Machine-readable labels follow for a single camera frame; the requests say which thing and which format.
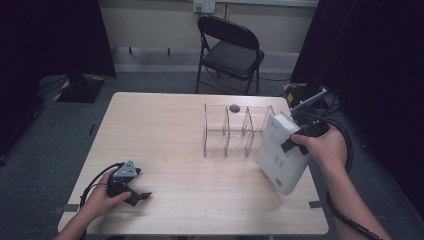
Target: wall socket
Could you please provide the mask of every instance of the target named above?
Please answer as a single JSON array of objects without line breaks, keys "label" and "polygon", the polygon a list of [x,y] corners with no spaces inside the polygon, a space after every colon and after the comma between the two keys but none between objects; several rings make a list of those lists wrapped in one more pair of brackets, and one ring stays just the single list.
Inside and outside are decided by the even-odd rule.
[{"label": "wall socket", "polygon": [[215,2],[214,1],[193,1],[193,12],[202,13],[215,13]]}]

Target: wooden tabletop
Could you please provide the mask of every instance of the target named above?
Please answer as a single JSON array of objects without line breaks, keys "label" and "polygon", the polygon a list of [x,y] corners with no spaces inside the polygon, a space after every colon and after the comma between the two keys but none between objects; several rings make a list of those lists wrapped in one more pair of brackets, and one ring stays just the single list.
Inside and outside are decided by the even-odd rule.
[{"label": "wooden tabletop", "polygon": [[[204,105],[272,105],[289,113],[279,97],[117,93],[87,156],[69,204],[78,204],[104,168],[133,160],[143,173],[130,187],[152,192],[135,207],[122,203],[89,227],[112,235],[286,235],[325,234],[322,208],[307,168],[294,192],[282,196],[249,158],[206,158]],[[65,212],[59,231],[75,213]]]}]

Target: transparent divider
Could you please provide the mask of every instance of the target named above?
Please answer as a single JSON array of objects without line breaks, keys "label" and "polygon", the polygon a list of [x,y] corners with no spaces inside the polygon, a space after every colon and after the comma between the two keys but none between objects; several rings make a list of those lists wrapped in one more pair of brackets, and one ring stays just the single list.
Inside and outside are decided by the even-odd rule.
[{"label": "transparent divider", "polygon": [[249,157],[252,147],[259,148],[272,106],[237,107],[205,104],[205,157]]}]

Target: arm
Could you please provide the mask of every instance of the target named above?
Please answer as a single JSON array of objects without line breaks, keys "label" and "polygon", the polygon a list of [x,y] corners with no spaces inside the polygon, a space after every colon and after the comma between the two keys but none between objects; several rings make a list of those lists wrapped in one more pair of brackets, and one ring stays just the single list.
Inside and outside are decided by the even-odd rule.
[{"label": "arm", "polygon": [[62,231],[56,236],[60,239],[80,239],[90,223],[107,213],[118,203],[123,202],[131,196],[130,192],[124,192],[118,196],[110,198],[107,193],[107,180],[114,170],[105,173],[98,182],[98,186],[93,190],[90,197],[78,213],[66,224]]},{"label": "arm", "polygon": [[[319,138],[293,135],[292,140],[305,145],[317,162],[328,185],[334,207],[342,214],[368,228],[382,239],[391,239],[362,200],[346,170],[346,143],[342,134],[333,126]],[[367,239],[355,229],[336,218],[340,239]]]}]

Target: person's left hand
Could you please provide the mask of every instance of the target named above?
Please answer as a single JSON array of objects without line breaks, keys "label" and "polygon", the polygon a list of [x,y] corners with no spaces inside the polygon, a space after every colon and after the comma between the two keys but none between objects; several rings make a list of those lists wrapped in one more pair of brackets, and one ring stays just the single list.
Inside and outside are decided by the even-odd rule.
[{"label": "person's left hand", "polygon": [[107,195],[107,181],[114,171],[115,170],[112,169],[102,176],[98,185],[87,199],[87,202],[80,209],[80,212],[84,212],[87,215],[86,217],[94,220],[109,212],[115,205],[125,201],[125,199],[131,196],[131,192],[123,192],[112,198]]}]

